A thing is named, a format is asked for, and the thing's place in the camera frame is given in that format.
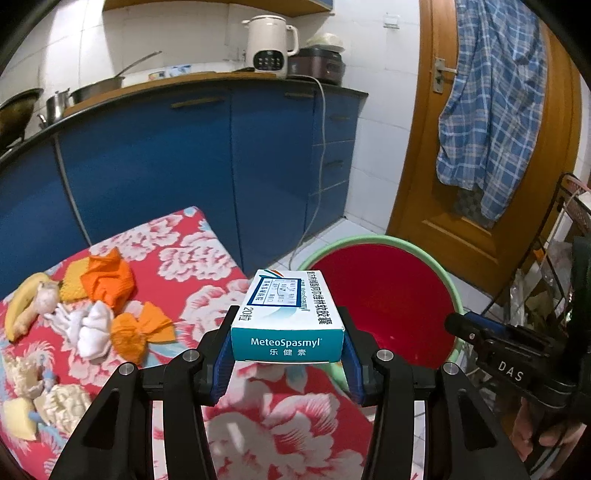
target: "door handle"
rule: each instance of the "door handle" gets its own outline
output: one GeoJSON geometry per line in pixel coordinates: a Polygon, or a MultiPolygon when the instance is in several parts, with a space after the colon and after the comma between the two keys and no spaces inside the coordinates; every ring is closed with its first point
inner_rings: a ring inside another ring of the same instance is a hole
{"type": "Polygon", "coordinates": [[[456,69],[451,69],[445,66],[445,59],[435,58],[433,61],[433,91],[435,93],[443,93],[443,72],[453,73],[457,75],[456,69]]]}
{"type": "Polygon", "coordinates": [[[223,102],[225,100],[226,97],[224,96],[195,98],[193,100],[186,100],[184,102],[172,103],[170,105],[170,108],[183,108],[186,106],[204,105],[205,103],[217,103],[223,102]]]}
{"type": "Polygon", "coordinates": [[[314,94],[313,93],[285,92],[284,95],[287,98],[314,98],[314,94]]]}

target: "white container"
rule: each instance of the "white container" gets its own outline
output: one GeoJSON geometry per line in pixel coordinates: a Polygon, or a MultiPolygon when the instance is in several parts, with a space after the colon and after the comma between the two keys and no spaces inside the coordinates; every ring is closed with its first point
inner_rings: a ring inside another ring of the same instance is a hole
{"type": "Polygon", "coordinates": [[[287,25],[285,18],[276,15],[259,15],[242,22],[248,28],[246,66],[255,72],[275,73],[279,78],[287,76],[287,57],[300,51],[300,36],[296,27],[287,25]],[[294,49],[287,50],[287,33],[294,36],[294,49]]]}

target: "wooden door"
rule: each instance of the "wooden door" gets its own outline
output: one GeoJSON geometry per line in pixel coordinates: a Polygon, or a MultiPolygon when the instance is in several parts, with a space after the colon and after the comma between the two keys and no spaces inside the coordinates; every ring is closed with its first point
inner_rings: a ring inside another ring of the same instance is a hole
{"type": "Polygon", "coordinates": [[[444,73],[444,92],[435,93],[431,68],[435,57],[446,59],[448,67],[457,63],[454,0],[421,0],[420,5],[417,97],[387,233],[418,245],[449,272],[496,294],[509,280],[540,227],[560,173],[573,169],[580,134],[579,72],[544,25],[548,79],[537,144],[510,206],[487,230],[454,212],[458,188],[439,182],[435,171],[438,118],[450,95],[453,74],[444,73]]]}

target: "blue cabinet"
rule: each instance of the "blue cabinet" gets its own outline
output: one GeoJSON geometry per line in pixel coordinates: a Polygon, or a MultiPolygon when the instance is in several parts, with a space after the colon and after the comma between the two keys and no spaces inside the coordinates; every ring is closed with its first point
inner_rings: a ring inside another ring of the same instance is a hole
{"type": "Polygon", "coordinates": [[[195,205],[240,264],[230,92],[194,87],[119,105],[60,134],[92,242],[195,205]]]}
{"type": "MultiPolygon", "coordinates": [[[[335,142],[326,145],[322,165],[322,189],[327,189],[349,180],[354,146],[354,141],[335,142]]],[[[315,145],[310,164],[310,194],[318,192],[318,173],[321,157],[322,145],[315,145]]]]}
{"type": "MultiPolygon", "coordinates": [[[[349,179],[347,179],[346,182],[339,183],[322,191],[322,195],[320,196],[320,209],[318,210],[318,214],[316,215],[314,223],[308,231],[307,236],[317,234],[343,216],[348,189],[349,179]]],[[[306,228],[308,228],[312,221],[317,205],[318,194],[311,194],[306,211],[306,228]]]]}
{"type": "Polygon", "coordinates": [[[247,276],[295,248],[303,234],[313,121],[311,86],[233,92],[232,163],[247,276]]]}
{"type": "MultiPolygon", "coordinates": [[[[326,142],[354,140],[359,116],[358,96],[348,93],[325,92],[326,117],[324,132],[326,142]]],[[[317,92],[314,106],[314,145],[322,143],[322,95],[317,92]]]]}
{"type": "Polygon", "coordinates": [[[29,275],[86,248],[64,193],[50,140],[0,173],[0,298],[29,275]]]}

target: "power cord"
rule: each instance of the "power cord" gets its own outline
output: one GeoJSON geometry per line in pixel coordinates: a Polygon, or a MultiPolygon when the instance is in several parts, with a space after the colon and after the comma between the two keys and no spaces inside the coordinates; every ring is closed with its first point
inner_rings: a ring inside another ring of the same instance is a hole
{"type": "Polygon", "coordinates": [[[318,216],[318,212],[320,210],[320,201],[322,200],[322,168],[324,166],[324,155],[326,154],[326,96],[324,95],[324,87],[314,77],[310,77],[309,75],[289,75],[290,77],[300,77],[300,78],[307,78],[314,80],[318,87],[320,88],[320,93],[322,94],[322,155],[320,156],[320,167],[318,168],[318,205],[316,205],[316,210],[314,211],[314,215],[312,215],[312,219],[310,220],[310,224],[308,228],[304,230],[300,240],[297,242],[297,245],[294,248],[294,251],[291,253],[291,257],[287,268],[291,270],[291,263],[293,262],[294,257],[296,256],[297,251],[300,249],[301,245],[304,243],[304,238],[308,235],[308,232],[314,225],[314,220],[318,216]]]}

